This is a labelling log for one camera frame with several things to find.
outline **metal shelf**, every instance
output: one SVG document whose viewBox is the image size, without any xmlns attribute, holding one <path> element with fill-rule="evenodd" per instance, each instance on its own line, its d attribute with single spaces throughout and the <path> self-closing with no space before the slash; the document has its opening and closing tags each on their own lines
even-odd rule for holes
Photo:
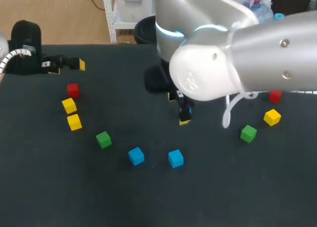
<svg viewBox="0 0 317 227">
<path fill-rule="evenodd" d="M 135 25 L 137 25 L 137 23 L 122 22 L 116 3 L 114 3 L 114 8 L 113 8 L 113 18 L 114 18 L 113 26 L 115 29 L 134 29 Z"/>
<path fill-rule="evenodd" d="M 122 22 L 118 13 L 118 7 L 116 3 L 112 10 L 112 0 L 104 0 L 106 18 L 108 23 L 110 40 L 112 43 L 117 42 L 116 29 L 134 29 L 137 23 Z"/>
</svg>

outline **plastic bottle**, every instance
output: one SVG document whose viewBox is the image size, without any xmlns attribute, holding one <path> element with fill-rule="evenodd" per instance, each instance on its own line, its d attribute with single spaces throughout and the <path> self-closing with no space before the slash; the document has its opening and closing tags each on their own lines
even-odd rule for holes
<svg viewBox="0 0 317 227">
<path fill-rule="evenodd" d="M 244 3 L 244 6 L 249 8 L 250 1 Z M 273 11 L 267 4 L 263 3 L 262 0 L 254 0 L 254 4 L 250 10 L 252 10 L 252 12 L 256 15 L 259 23 L 272 21 Z"/>
</svg>

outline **floor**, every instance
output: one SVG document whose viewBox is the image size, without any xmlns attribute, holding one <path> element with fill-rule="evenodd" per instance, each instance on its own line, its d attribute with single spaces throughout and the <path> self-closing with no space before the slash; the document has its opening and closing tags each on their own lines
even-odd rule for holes
<svg viewBox="0 0 317 227">
<path fill-rule="evenodd" d="M 94 1 L 104 8 L 103 0 Z M 25 19 L 41 27 L 44 45 L 111 43 L 106 14 L 90 0 L 0 0 L 0 12 L 0 30 L 8 39 L 13 25 Z M 118 42 L 135 43 L 126 31 Z"/>
</svg>

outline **cube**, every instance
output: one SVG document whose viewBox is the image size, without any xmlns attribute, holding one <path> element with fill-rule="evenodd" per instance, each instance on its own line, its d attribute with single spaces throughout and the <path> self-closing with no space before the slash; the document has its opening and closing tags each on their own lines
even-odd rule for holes
<svg viewBox="0 0 317 227">
<path fill-rule="evenodd" d="M 62 101 L 62 104 L 64 106 L 64 109 L 67 114 L 77 111 L 77 107 L 75 105 L 75 102 L 72 98 L 68 98 L 64 101 Z"/>
<path fill-rule="evenodd" d="M 240 138 L 246 141 L 247 143 L 250 143 L 256 137 L 256 134 L 257 134 L 257 129 L 249 125 L 246 125 L 245 128 L 243 128 L 241 132 Z"/>
<path fill-rule="evenodd" d="M 186 125 L 186 124 L 188 124 L 190 122 L 190 120 L 187 120 L 187 121 L 181 121 L 181 120 L 179 120 L 179 125 L 180 126 L 183 126 L 183 125 Z"/>
<path fill-rule="evenodd" d="M 169 152 L 168 160 L 172 168 L 176 168 L 184 164 L 184 157 L 179 149 Z"/>
<path fill-rule="evenodd" d="M 102 132 L 99 135 L 96 135 L 96 138 L 101 149 L 104 149 L 112 144 L 110 136 L 107 132 Z"/>
<path fill-rule="evenodd" d="M 129 158 L 134 166 L 144 162 L 144 154 L 139 147 L 129 151 Z"/>
<path fill-rule="evenodd" d="M 281 114 L 279 114 L 275 109 L 272 109 L 264 115 L 264 120 L 270 125 L 273 126 L 279 122 L 281 119 Z"/>
<path fill-rule="evenodd" d="M 269 100 L 272 103 L 280 103 L 282 98 L 282 92 L 272 91 L 269 93 Z"/>
<path fill-rule="evenodd" d="M 82 128 L 78 114 L 67 117 L 67 120 L 72 131 Z"/>
<path fill-rule="evenodd" d="M 78 84 L 67 85 L 67 92 L 69 97 L 79 97 Z"/>
</svg>

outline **dark table surface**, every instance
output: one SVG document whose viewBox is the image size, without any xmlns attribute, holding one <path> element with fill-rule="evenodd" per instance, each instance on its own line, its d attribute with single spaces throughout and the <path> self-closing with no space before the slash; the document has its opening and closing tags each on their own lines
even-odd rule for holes
<svg viewBox="0 0 317 227">
<path fill-rule="evenodd" d="M 197 102 L 178 125 L 178 106 L 151 95 L 143 72 L 159 59 L 147 45 L 45 46 L 80 56 L 86 72 L 6 75 L 0 84 L 1 227 L 273 227 L 317 224 L 317 96 L 240 101 L 228 129 L 224 98 Z M 75 99 L 83 129 L 71 132 L 61 101 Z M 281 122 L 270 127 L 264 113 Z M 239 136 L 258 129 L 252 143 Z M 101 150 L 95 135 L 113 146 Z M 145 163 L 133 167 L 139 146 Z M 168 152 L 184 166 L 172 169 Z"/>
</svg>

